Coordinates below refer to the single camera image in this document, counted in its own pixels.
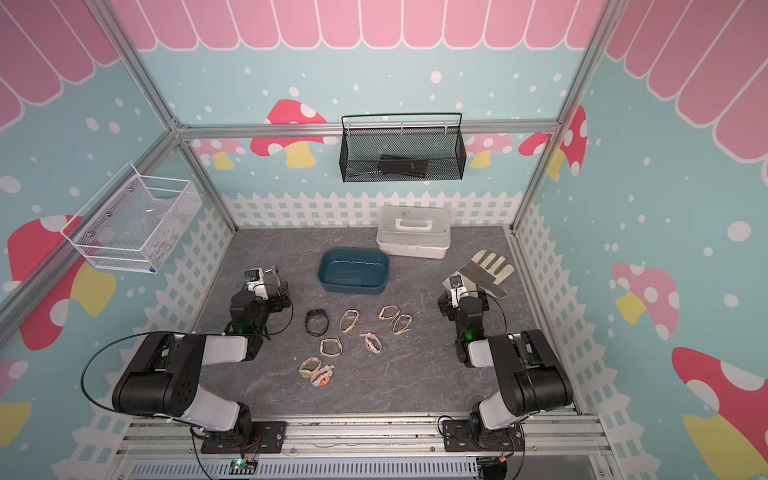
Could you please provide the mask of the black watch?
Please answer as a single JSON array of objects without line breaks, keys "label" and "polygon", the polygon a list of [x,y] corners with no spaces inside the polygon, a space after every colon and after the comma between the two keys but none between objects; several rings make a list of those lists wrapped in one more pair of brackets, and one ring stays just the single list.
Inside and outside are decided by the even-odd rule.
[{"label": "black watch", "polygon": [[324,309],[312,309],[305,315],[305,332],[313,337],[323,337],[329,326],[330,319]]}]

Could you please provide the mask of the beige watch pair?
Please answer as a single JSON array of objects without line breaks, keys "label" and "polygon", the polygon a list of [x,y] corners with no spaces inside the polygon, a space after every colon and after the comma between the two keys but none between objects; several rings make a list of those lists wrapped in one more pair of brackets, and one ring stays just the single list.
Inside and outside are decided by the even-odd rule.
[{"label": "beige watch pair", "polygon": [[394,335],[401,335],[411,330],[413,317],[410,314],[399,314],[391,322],[391,331]]},{"label": "beige watch pair", "polygon": [[392,322],[396,320],[399,315],[400,308],[397,305],[386,305],[381,309],[378,319],[380,321]]}]

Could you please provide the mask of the pink white watch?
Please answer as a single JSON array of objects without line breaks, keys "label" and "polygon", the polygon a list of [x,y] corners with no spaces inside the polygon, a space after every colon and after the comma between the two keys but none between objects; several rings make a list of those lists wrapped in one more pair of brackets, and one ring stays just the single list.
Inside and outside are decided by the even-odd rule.
[{"label": "pink white watch", "polygon": [[374,333],[360,334],[363,339],[366,349],[374,354],[380,354],[383,350],[383,343],[381,339]]}]

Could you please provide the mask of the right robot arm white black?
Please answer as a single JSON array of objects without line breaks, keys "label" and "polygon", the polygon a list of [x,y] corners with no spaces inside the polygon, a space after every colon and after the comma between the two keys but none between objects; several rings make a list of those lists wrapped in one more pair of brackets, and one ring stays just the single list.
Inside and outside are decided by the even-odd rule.
[{"label": "right robot arm white black", "polygon": [[490,300],[483,291],[457,290],[438,299],[441,314],[454,323],[459,362],[492,369],[498,384],[466,420],[448,419],[439,426],[448,451],[519,450],[527,418],[573,403],[572,385],[541,330],[485,334],[483,314]]}]

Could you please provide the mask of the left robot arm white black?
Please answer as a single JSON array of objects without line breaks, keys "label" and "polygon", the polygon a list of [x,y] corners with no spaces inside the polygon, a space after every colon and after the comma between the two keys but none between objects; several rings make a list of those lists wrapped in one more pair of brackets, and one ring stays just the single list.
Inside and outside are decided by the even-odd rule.
[{"label": "left robot arm white black", "polygon": [[[271,430],[252,420],[246,404],[206,390],[200,376],[208,366],[255,360],[263,344],[279,333],[269,330],[269,316],[285,309],[294,309],[285,285],[266,284],[263,295],[243,287],[230,300],[230,321],[222,333],[157,330],[112,341],[86,362],[80,374],[81,392],[89,403],[107,412],[185,424],[208,449],[257,450]],[[141,343],[106,405],[88,392],[86,374],[100,354],[131,339]]]}]

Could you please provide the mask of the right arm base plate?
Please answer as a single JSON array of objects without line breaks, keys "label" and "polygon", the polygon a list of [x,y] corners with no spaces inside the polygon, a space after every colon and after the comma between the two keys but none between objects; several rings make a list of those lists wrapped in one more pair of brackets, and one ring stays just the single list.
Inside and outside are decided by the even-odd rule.
[{"label": "right arm base plate", "polygon": [[500,430],[487,430],[470,420],[441,417],[438,433],[447,452],[499,452],[512,454],[524,450],[524,435],[520,425]]}]

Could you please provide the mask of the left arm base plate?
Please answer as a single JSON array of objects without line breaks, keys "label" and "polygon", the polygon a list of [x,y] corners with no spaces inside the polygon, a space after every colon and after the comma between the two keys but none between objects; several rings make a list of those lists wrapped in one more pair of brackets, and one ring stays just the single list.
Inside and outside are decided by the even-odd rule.
[{"label": "left arm base plate", "polygon": [[255,422],[237,425],[230,432],[206,433],[201,447],[203,454],[278,454],[286,438],[287,423],[283,421]]}]

